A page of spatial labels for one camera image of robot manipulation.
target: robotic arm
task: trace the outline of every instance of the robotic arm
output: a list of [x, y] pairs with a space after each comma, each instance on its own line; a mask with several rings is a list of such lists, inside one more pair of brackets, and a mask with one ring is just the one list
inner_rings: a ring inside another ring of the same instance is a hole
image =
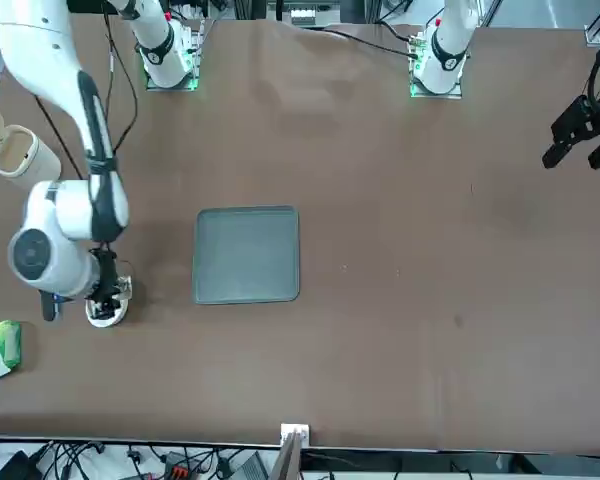
[[[586, 95], [576, 97], [551, 125], [553, 145], [542, 156], [545, 168], [556, 167], [576, 143], [600, 135], [600, 98], [594, 93], [598, 71], [600, 50], [589, 74]], [[600, 168], [600, 145], [589, 154], [589, 165], [594, 170]]]
[[427, 48], [415, 78], [431, 93], [443, 95], [455, 87], [478, 22], [477, 0], [445, 0], [440, 25], [427, 26]]
[[[129, 223], [129, 206], [96, 85], [75, 53], [66, 1], [0, 0], [0, 50], [18, 82], [74, 119], [89, 173], [32, 189], [9, 243], [11, 268], [41, 292], [86, 297], [93, 318], [111, 318], [120, 288], [109, 244]], [[76, 240], [99, 246], [87, 251]]]

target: brown table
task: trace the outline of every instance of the brown table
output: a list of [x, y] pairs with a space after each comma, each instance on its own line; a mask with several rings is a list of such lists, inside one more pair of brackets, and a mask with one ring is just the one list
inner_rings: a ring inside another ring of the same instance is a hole
[[[102, 33], [74, 19], [104, 94]], [[132, 217], [116, 249], [136, 280], [122, 324], [91, 327], [81, 302], [42, 321], [6, 263], [25, 194], [0, 179], [0, 320], [24, 322], [0, 433], [276, 443], [300, 422], [317, 445], [600, 453], [600, 172], [591, 144], [540, 162], [593, 55], [581, 32], [480, 30], [465, 98], [414, 100], [401, 57], [219, 23], [200, 90], [141, 92], [119, 155]], [[119, 70], [114, 92], [115, 139]], [[61, 155], [9, 75], [0, 111]], [[194, 305], [196, 214], [257, 204], [299, 211], [300, 296]]]

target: metal bracket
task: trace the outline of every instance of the metal bracket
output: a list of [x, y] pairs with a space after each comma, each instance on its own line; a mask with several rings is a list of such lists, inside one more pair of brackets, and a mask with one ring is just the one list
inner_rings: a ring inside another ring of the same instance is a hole
[[584, 26], [584, 39], [587, 42], [587, 47], [599, 47], [600, 46], [600, 34], [597, 33], [595, 36], [591, 35], [588, 31], [589, 25]]
[[280, 424], [280, 445], [283, 445], [289, 435], [300, 434], [302, 448], [309, 448], [309, 425], [304, 423]]

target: white robotic arm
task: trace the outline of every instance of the white robotic arm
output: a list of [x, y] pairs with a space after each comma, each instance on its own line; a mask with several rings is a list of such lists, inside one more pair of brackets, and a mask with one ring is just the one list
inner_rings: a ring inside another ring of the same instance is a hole
[[[84, 296], [96, 319], [119, 308], [115, 241], [129, 222], [98, 91], [78, 62], [66, 0], [0, 0], [0, 50], [27, 90], [76, 122], [88, 180], [40, 182], [31, 191], [9, 263], [29, 285], [61, 297]], [[87, 251], [75, 240], [93, 240]]]
[[478, 0], [445, 0], [440, 25], [427, 26], [427, 48], [415, 72], [427, 90], [442, 95], [455, 87], [478, 23]]
[[191, 32], [177, 20], [167, 22], [157, 0], [109, 0], [118, 14], [128, 21], [138, 41], [147, 73], [161, 88], [178, 85], [191, 73], [186, 59], [184, 37]]

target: gray plastic tray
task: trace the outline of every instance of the gray plastic tray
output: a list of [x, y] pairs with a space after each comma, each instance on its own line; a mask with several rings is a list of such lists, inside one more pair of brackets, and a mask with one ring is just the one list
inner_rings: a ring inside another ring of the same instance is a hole
[[287, 302], [300, 291], [298, 213], [291, 206], [213, 208], [198, 214], [196, 303]]

